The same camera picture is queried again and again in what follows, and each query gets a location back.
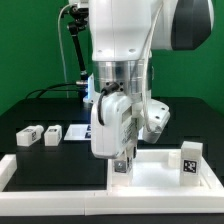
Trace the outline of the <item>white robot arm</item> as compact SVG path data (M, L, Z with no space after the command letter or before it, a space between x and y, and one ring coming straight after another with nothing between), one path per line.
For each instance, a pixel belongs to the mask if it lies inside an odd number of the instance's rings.
M138 134L154 143L169 107L151 98L151 51L194 50L211 34L212 0L68 0L89 21L96 96L91 149L128 173Z

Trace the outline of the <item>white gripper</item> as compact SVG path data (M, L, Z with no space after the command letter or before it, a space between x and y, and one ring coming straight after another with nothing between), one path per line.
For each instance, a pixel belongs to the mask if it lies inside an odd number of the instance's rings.
M147 130L142 105L134 104L131 98L118 92L102 99L101 115L104 124L98 119L98 103L91 112L91 149L95 157L115 159L125 150L134 148L138 142L139 131L142 139L148 143L155 143L169 118L169 107L157 100L148 100L148 116L150 130ZM126 159L114 161L114 171L126 173L128 162Z

